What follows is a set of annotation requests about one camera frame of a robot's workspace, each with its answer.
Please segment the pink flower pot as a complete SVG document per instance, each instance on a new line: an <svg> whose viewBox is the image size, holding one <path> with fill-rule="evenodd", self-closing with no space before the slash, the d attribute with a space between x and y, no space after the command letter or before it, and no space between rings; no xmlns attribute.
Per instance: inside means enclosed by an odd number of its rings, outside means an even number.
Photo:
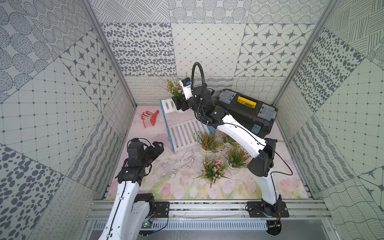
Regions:
<svg viewBox="0 0 384 240"><path fill-rule="evenodd" d="M213 185L221 179L237 181L237 179L232 179L225 176L228 164L225 163L224 159L225 158L209 159L208 156L205 156L203 161L204 169L201 170L200 175L197 176L196 179L205 180L210 188L212 188Z"/></svg>
<svg viewBox="0 0 384 240"><path fill-rule="evenodd" d="M170 77L165 80L165 89L175 99L185 99L184 90L180 84L180 78Z"/></svg>

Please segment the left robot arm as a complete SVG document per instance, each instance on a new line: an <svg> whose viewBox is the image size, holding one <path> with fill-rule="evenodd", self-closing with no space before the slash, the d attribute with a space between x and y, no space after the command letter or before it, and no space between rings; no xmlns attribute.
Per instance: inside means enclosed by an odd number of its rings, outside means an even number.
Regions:
<svg viewBox="0 0 384 240"><path fill-rule="evenodd" d="M100 240L135 240L146 217L155 212L153 194L140 194L146 168L164 152L162 142L143 143L141 138L133 138L127 144L128 158L116 176L118 188L116 198L99 237Z"/></svg>

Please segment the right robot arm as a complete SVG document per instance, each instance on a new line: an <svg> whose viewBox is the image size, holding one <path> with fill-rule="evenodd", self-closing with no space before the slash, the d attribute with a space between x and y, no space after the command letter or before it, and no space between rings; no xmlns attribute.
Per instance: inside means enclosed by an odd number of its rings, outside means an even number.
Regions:
<svg viewBox="0 0 384 240"><path fill-rule="evenodd" d="M207 87L193 88L192 85L184 87L182 84L179 86L182 88L180 92L183 107L192 109L199 122L229 135L252 157L248 169L259 178L262 203L265 208L277 209L282 200L272 177L276 141L256 136L243 127L227 110L215 106Z"/></svg>

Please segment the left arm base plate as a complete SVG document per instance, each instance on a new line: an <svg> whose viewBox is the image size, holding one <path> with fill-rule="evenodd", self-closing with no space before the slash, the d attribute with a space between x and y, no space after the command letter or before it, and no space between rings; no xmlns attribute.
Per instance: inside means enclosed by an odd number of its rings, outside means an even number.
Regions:
<svg viewBox="0 0 384 240"><path fill-rule="evenodd" d="M166 201L155 201L153 204L150 204L150 216L154 218L163 218L166 219L169 216L170 202Z"/></svg>

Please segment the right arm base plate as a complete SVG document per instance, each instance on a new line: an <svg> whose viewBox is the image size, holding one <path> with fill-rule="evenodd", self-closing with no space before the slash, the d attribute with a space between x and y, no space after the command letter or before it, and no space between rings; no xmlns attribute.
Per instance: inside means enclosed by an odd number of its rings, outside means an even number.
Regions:
<svg viewBox="0 0 384 240"><path fill-rule="evenodd" d="M247 202L245 210L250 218L288 218L290 216L285 202L278 201L271 205L264 201Z"/></svg>

